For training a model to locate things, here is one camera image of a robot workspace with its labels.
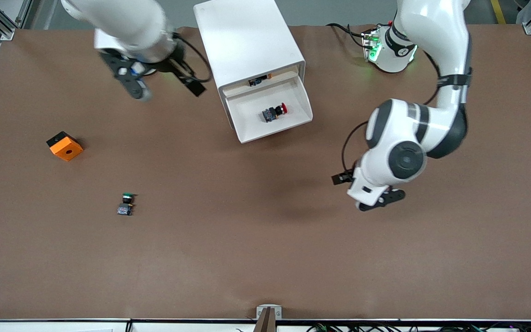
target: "cable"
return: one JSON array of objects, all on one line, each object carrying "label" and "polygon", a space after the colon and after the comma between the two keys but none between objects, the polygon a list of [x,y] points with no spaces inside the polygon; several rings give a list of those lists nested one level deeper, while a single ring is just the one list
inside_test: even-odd
[{"label": "cable", "polygon": [[368,29],[368,30],[366,30],[366,31],[364,31],[364,32],[362,32],[362,33],[360,33],[360,34],[356,34],[355,32],[352,32],[352,30],[349,28],[349,24],[348,24],[348,28],[344,28],[344,27],[342,27],[341,25],[339,25],[339,24],[337,24],[337,23],[329,23],[329,24],[326,25],[326,27],[338,27],[338,28],[340,28],[343,32],[345,32],[346,34],[348,34],[348,35],[352,38],[352,40],[356,43],[356,45],[358,45],[358,46],[360,46],[360,47],[362,47],[362,48],[366,48],[367,50],[371,50],[371,49],[372,49],[371,46],[365,46],[365,45],[360,44],[360,43],[356,40],[356,38],[354,38],[354,36],[358,36],[358,37],[361,38],[363,33],[370,32],[370,31],[373,30],[373,29]]},{"label": "cable", "polygon": [[200,83],[209,82],[212,79],[212,68],[210,67],[210,63],[208,63],[208,60],[204,57],[204,55],[202,55],[202,53],[200,53],[200,51],[198,51],[197,48],[194,47],[194,45],[190,44],[187,40],[183,39],[181,34],[175,33],[175,34],[173,34],[173,37],[180,39],[187,46],[189,46],[194,52],[196,52],[196,54],[198,56],[200,56],[200,59],[202,59],[202,61],[206,65],[206,69],[208,69],[208,78],[206,78],[205,80],[201,80],[200,78],[197,78],[194,75],[194,71],[192,71],[192,76],[190,78],[192,78],[192,80],[194,80],[196,82],[200,82]]},{"label": "cable", "polygon": [[341,26],[341,25],[339,25],[337,23],[329,23],[329,24],[325,25],[325,27],[338,27],[341,30],[343,30],[346,34],[350,34],[352,36],[362,36],[362,35],[356,34],[355,32],[352,32],[351,30],[348,30],[348,29],[344,28],[343,26]]},{"label": "cable", "polygon": [[124,332],[130,332],[132,330],[132,319],[126,322],[126,328]]},{"label": "cable", "polygon": [[358,45],[358,46],[360,46],[360,47],[362,47],[362,48],[365,48],[365,49],[367,49],[367,50],[371,50],[371,49],[372,49],[372,46],[362,45],[362,44],[360,44],[360,43],[356,40],[356,38],[354,38],[354,33],[352,32],[352,30],[349,29],[349,24],[348,24],[348,31],[349,31],[349,36],[350,36],[350,37],[352,38],[352,40],[356,43],[356,45]]},{"label": "cable", "polygon": [[394,327],[392,325],[389,325],[389,324],[378,323],[378,322],[369,322],[369,323],[373,323],[373,324],[377,324],[377,325],[383,326],[384,328],[386,328],[386,330],[388,330],[388,332],[401,332],[401,330],[399,330],[398,328],[396,328],[396,327]]},{"label": "cable", "polygon": [[386,332],[384,330],[381,330],[380,328],[378,328],[377,326],[371,326],[370,330],[367,330],[367,331],[364,331],[363,328],[360,328],[362,330],[362,332],[372,332],[373,330],[378,330],[378,332]]},{"label": "cable", "polygon": [[353,128],[352,131],[348,134],[348,138],[345,139],[345,142],[343,143],[343,147],[341,148],[341,164],[343,166],[343,170],[345,171],[345,174],[347,174],[350,179],[354,179],[354,177],[352,177],[349,172],[348,172],[348,168],[345,166],[345,147],[347,147],[348,145],[348,142],[349,142],[349,139],[352,138],[352,135],[358,130],[360,129],[361,126],[364,126],[366,125],[368,122],[367,121],[364,121],[362,122],[361,124],[358,124],[356,126],[356,128]]},{"label": "cable", "polygon": [[490,330],[491,328],[494,328],[495,326],[498,326],[498,325],[501,325],[501,324],[506,324],[508,326],[504,326],[504,328],[516,328],[518,329],[520,332],[531,332],[531,326],[530,325],[525,325],[525,324],[522,324],[522,323],[516,323],[516,322],[512,322],[512,321],[499,321],[487,328],[481,328],[481,331],[484,331],[484,332],[487,332],[488,330]]},{"label": "cable", "polygon": [[[434,58],[432,58],[431,55],[427,54],[426,51],[423,51],[423,53],[425,53],[427,55],[427,58],[430,59],[431,64],[434,66],[434,69],[436,69],[436,74],[438,75],[438,78],[440,78],[440,76],[441,76],[440,68],[438,67],[438,65],[434,61]],[[438,86],[436,86],[436,90],[434,91],[434,94],[431,95],[431,97],[425,103],[423,103],[423,105],[427,105],[428,103],[431,103],[434,100],[434,98],[436,98],[436,96],[438,95],[438,91],[439,90],[440,90],[440,88]]]}]

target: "brown table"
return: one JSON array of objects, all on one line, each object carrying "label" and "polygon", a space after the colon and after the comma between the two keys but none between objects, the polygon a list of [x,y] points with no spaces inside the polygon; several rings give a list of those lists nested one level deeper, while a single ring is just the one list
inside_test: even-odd
[{"label": "brown table", "polygon": [[[273,302],[287,318],[531,319],[531,36],[470,26],[468,137],[404,201],[362,213],[331,185],[347,133],[389,97],[425,101],[436,74],[421,53],[386,74],[343,32],[291,31],[314,120],[244,145],[213,83],[196,98],[156,74],[140,103],[91,31],[4,42],[0,318],[239,318]],[[45,143],[61,130],[86,148],[71,162]],[[365,149],[357,136],[348,162]],[[131,217],[116,215],[124,191]]]}]

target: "gray floor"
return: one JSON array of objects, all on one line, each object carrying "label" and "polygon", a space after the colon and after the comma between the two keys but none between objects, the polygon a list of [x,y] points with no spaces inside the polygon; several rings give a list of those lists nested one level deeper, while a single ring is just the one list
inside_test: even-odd
[{"label": "gray floor", "polygon": [[[196,27],[192,7],[205,0],[158,0],[175,27]],[[327,23],[375,24],[392,19],[396,0],[276,0],[288,25]],[[518,13],[514,0],[499,0],[504,17],[514,23]],[[490,0],[472,0],[465,10],[468,24],[495,24]],[[59,0],[41,0],[29,25],[34,29],[92,29],[90,24],[70,17]]]}]

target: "white robotic arm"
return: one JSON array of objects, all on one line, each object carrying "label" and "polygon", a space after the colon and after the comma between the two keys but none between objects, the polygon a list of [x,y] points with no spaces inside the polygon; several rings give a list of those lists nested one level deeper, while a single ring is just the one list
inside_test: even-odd
[{"label": "white robotic arm", "polygon": [[94,47],[135,99],[150,97],[141,78],[154,70],[172,72],[196,96],[204,92],[201,83],[210,78],[199,80],[183,60],[187,42],[175,33],[155,0],[61,0],[61,4],[75,19],[96,27]]},{"label": "white robotic arm", "polygon": [[441,158],[466,136],[466,91],[470,84],[471,40],[464,22],[464,0],[398,0],[393,26],[423,48],[439,69],[437,107],[390,99],[367,124],[369,147],[353,173],[334,177],[352,182],[348,195],[362,211],[404,197],[393,185],[415,179],[427,157]]}]

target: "orange block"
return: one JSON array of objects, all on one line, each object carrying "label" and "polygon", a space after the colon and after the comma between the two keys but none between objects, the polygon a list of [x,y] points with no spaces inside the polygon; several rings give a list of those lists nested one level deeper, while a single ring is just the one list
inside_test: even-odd
[{"label": "orange block", "polygon": [[61,131],[55,137],[47,141],[48,147],[52,153],[62,160],[69,161],[82,153],[83,148],[75,141],[74,138]]}]

